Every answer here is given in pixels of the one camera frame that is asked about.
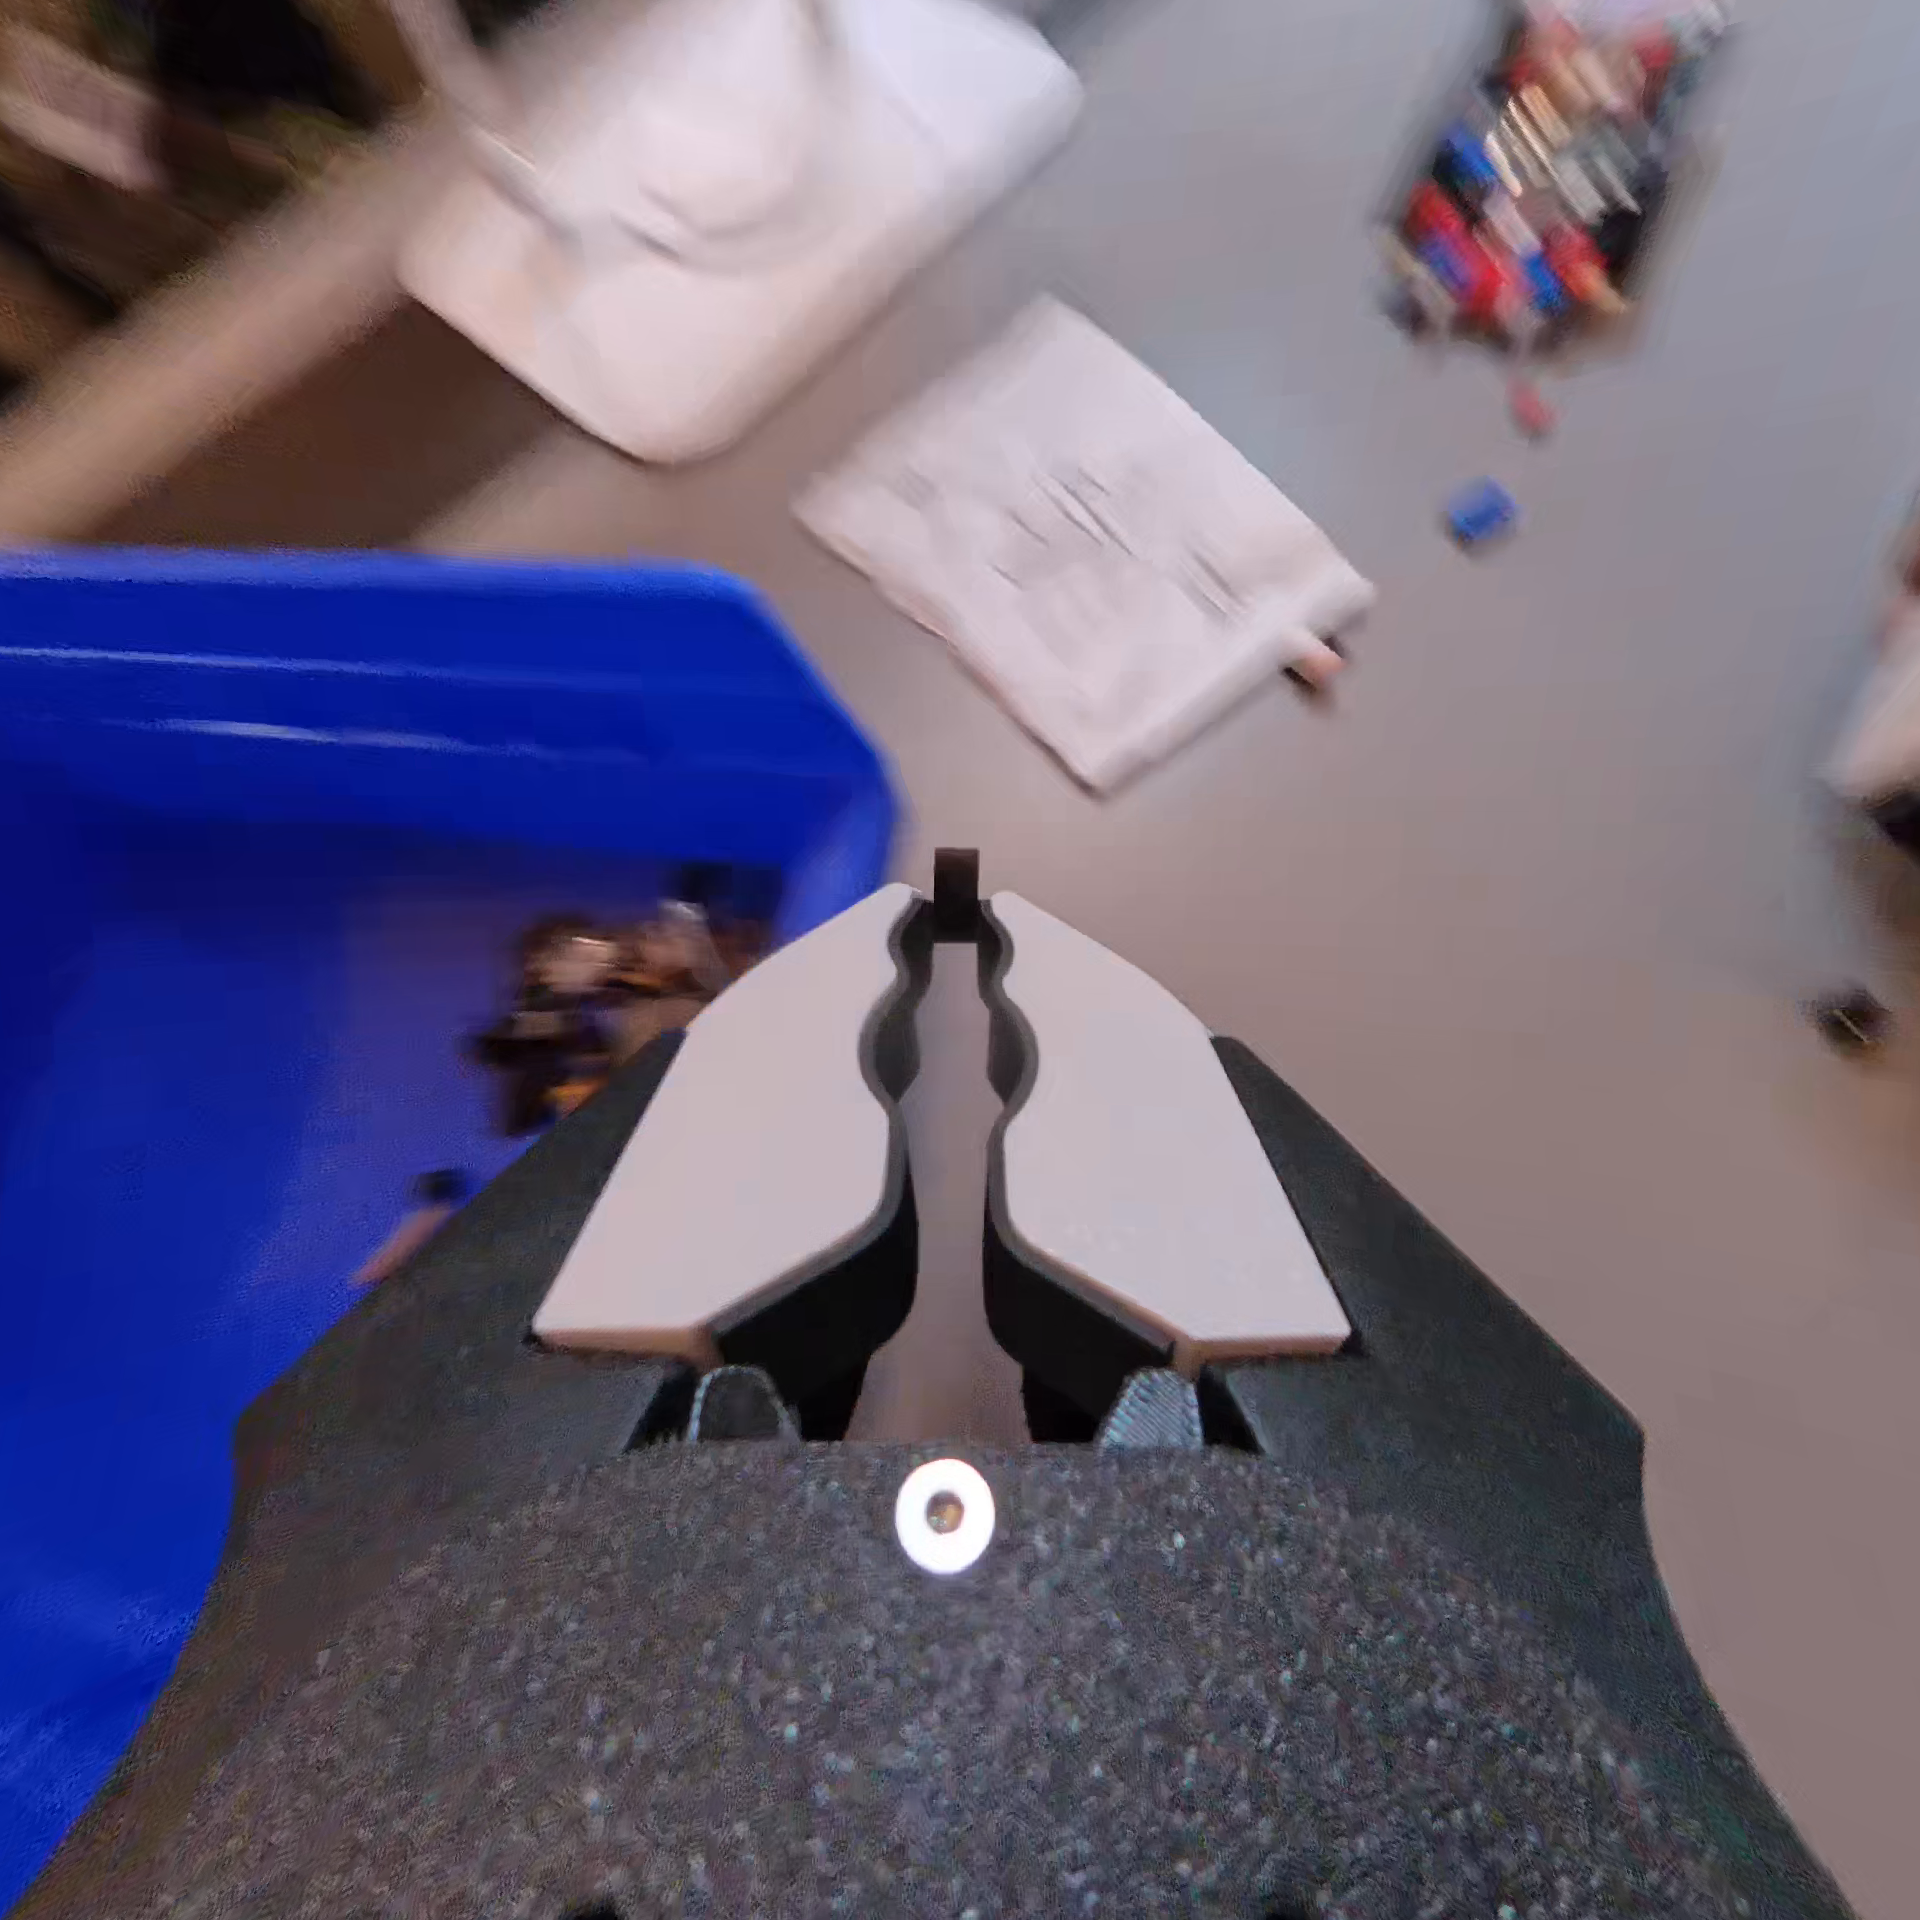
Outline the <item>loose lego pieces pile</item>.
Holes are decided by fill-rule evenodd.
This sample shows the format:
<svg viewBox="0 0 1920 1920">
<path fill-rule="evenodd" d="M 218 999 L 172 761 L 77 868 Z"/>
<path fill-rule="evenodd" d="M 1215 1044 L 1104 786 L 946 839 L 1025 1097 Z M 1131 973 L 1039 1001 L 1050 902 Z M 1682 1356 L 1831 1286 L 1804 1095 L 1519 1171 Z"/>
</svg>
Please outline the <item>loose lego pieces pile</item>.
<svg viewBox="0 0 1920 1920">
<path fill-rule="evenodd" d="M 643 919 L 557 911 L 523 927 L 503 1007 L 464 1042 L 491 1083 L 501 1140 L 525 1145 L 577 1114 L 756 966 L 773 927 L 738 906 L 744 883 L 696 862 Z"/>
</svg>

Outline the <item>white booklet stand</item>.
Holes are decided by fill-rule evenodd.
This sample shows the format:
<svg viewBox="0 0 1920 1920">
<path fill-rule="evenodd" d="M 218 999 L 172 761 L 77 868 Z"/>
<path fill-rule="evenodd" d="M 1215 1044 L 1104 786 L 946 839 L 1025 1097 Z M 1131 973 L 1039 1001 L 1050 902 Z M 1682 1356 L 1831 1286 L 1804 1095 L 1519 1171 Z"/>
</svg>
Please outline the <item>white booklet stand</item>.
<svg viewBox="0 0 1920 1920">
<path fill-rule="evenodd" d="M 391 14 L 461 149 L 405 294 L 643 465 L 748 434 L 1084 103 L 1002 4 L 600 4 L 545 76 Z"/>
</svg>

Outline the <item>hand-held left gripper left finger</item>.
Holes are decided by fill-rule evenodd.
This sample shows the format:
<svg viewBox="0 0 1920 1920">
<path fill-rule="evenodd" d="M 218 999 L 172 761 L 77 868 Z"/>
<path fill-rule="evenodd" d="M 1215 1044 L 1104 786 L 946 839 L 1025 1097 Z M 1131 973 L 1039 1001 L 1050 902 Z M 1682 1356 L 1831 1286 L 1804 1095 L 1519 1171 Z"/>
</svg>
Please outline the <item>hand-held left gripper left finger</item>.
<svg viewBox="0 0 1920 1920">
<path fill-rule="evenodd" d="M 808 1441 L 848 1436 L 921 1270 L 906 1091 L 921 891 L 887 883 L 682 1033 L 532 1317 L 553 1354 L 764 1371 Z"/>
</svg>

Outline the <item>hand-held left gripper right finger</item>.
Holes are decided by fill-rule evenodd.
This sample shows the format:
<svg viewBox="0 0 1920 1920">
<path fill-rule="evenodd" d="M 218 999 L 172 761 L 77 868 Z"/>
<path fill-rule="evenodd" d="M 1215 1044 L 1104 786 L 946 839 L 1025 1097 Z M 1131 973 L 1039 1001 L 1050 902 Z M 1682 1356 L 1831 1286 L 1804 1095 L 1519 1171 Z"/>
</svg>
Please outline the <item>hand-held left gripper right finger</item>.
<svg viewBox="0 0 1920 1920">
<path fill-rule="evenodd" d="M 1353 1322 L 1216 1036 L 1018 893 L 980 906 L 1000 1116 L 983 1305 L 1028 1430 L 1091 1437 L 1138 1373 L 1329 1361 Z"/>
</svg>

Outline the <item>printed white paper bag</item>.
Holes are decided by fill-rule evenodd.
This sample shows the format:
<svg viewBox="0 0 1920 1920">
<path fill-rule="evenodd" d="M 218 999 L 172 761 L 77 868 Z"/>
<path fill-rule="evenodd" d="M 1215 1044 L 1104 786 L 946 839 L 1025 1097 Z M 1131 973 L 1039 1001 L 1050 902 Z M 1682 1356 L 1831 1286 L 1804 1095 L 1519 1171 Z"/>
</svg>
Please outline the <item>printed white paper bag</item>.
<svg viewBox="0 0 1920 1920">
<path fill-rule="evenodd" d="M 1377 587 L 1177 390 L 1043 297 L 799 492 L 801 529 L 1092 796 Z"/>
</svg>

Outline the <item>blue plastic bin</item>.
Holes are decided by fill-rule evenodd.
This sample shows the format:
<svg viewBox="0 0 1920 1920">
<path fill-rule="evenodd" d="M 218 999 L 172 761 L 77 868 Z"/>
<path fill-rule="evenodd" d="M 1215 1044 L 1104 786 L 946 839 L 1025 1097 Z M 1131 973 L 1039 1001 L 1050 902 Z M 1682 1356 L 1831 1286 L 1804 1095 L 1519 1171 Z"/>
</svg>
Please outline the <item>blue plastic bin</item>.
<svg viewBox="0 0 1920 1920">
<path fill-rule="evenodd" d="M 776 938 L 892 867 L 884 759 L 669 563 L 5 551 L 5 1906 L 223 1558 L 233 1430 L 416 1209 L 517 1157 L 523 930 L 674 883 Z"/>
</svg>

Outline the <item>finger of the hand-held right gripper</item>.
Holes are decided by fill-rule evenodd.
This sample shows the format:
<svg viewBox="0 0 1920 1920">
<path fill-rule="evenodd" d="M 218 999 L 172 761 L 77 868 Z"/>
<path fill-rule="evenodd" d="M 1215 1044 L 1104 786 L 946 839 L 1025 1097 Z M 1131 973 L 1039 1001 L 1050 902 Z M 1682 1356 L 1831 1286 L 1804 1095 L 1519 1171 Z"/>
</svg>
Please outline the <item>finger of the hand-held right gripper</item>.
<svg viewBox="0 0 1920 1920">
<path fill-rule="evenodd" d="M 1914 799 L 1917 788 L 1917 595 L 1901 593 L 1879 658 L 1844 713 L 1824 769 L 1835 798 L 1858 810 Z"/>
</svg>

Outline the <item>lego car model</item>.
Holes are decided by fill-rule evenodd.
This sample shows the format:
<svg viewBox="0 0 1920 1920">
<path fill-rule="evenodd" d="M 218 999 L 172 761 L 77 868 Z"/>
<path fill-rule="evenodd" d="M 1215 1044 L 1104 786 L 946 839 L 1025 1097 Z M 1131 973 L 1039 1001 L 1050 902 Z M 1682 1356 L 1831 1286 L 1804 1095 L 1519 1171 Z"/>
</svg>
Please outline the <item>lego car model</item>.
<svg viewBox="0 0 1920 1920">
<path fill-rule="evenodd" d="M 1412 338 L 1552 363 L 1618 343 L 1704 172 L 1731 4 L 1490 4 L 1381 209 Z"/>
</svg>

